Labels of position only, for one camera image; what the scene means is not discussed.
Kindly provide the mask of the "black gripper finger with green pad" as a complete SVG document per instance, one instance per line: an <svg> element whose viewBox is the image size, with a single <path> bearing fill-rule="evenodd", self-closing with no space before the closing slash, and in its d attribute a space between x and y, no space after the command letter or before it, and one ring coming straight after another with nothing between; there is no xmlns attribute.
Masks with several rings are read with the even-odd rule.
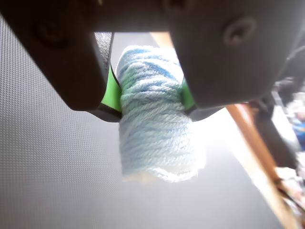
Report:
<svg viewBox="0 0 305 229"><path fill-rule="evenodd" d="M302 0L166 0L164 10L195 121L268 92L305 19Z"/></svg>
<svg viewBox="0 0 305 229"><path fill-rule="evenodd" d="M60 98L106 122L121 119L114 34L86 24L101 0L3 0L0 13Z"/></svg>

